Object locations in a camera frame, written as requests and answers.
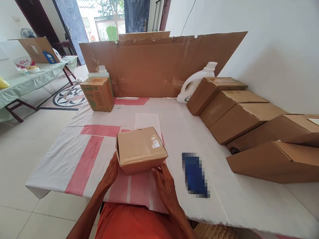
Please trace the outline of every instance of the cardboard box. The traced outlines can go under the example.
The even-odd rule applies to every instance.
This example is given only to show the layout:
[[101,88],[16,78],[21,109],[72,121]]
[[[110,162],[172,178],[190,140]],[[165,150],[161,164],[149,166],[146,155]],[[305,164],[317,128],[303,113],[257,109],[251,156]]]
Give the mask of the cardboard box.
[[168,38],[170,31],[119,34],[119,40],[140,40],[145,38]]
[[219,144],[227,144],[257,126],[286,114],[271,103],[240,103],[218,119],[209,131]]
[[319,148],[269,141],[229,156],[234,173],[275,183],[319,182]]
[[118,133],[115,148],[126,175],[157,168],[168,157],[154,127]]
[[280,115],[228,143],[231,152],[241,152],[268,141],[280,140],[319,148],[319,125],[309,119],[319,120],[319,115]]
[[269,103],[269,101],[251,91],[220,91],[199,117],[209,128],[238,103]]
[[89,72],[105,65],[114,97],[177,97],[209,61],[223,69],[247,32],[80,43]]
[[14,40],[18,40],[20,42],[20,44],[27,51],[27,53],[35,63],[49,63],[47,58],[44,56],[43,51],[51,54],[57,63],[60,62],[46,37],[23,38]]
[[194,116],[200,115],[219,91],[245,90],[248,85],[232,77],[205,77],[199,83],[189,102],[188,110]]
[[81,83],[81,88],[93,111],[112,111],[114,96],[108,77],[87,78]]

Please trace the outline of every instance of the orange shirt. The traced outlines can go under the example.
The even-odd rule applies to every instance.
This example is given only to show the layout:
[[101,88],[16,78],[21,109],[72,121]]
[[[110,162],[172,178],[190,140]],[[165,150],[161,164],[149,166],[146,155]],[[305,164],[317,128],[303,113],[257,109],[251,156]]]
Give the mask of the orange shirt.
[[95,238],[184,238],[182,234],[170,215],[149,211],[144,206],[107,202],[104,204]]

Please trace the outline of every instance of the person's left hand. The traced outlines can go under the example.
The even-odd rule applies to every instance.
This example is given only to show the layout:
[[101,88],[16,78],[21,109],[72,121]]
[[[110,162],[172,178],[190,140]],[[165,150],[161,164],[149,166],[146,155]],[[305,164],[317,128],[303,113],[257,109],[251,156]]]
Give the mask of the person's left hand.
[[109,189],[111,185],[114,183],[117,174],[119,172],[119,161],[117,160],[116,153],[114,153],[109,166],[106,169],[106,172],[100,182],[101,186]]

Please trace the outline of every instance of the dark blue door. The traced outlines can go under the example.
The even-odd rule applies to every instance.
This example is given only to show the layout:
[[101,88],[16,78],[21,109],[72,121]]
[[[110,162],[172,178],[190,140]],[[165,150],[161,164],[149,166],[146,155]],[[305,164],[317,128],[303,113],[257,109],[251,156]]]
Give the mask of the dark blue door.
[[60,15],[65,32],[69,36],[69,40],[79,57],[80,65],[84,65],[85,61],[79,46],[79,43],[89,42],[83,20],[80,14],[76,0],[53,0],[55,7]]
[[146,32],[150,0],[124,0],[126,33]]

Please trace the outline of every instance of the white detergent bottle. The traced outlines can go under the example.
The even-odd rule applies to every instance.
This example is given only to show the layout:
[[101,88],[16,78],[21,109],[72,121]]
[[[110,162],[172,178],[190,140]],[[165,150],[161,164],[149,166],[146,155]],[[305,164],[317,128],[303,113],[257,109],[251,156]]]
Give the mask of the white detergent bottle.
[[180,94],[176,98],[176,101],[178,103],[186,104],[192,97],[194,91],[204,77],[215,77],[214,70],[216,65],[217,62],[210,61],[207,63],[206,67],[204,67],[203,70],[192,74],[183,84]]
[[110,74],[105,69],[104,65],[99,66],[99,72],[88,73],[87,77],[108,77],[110,78]]

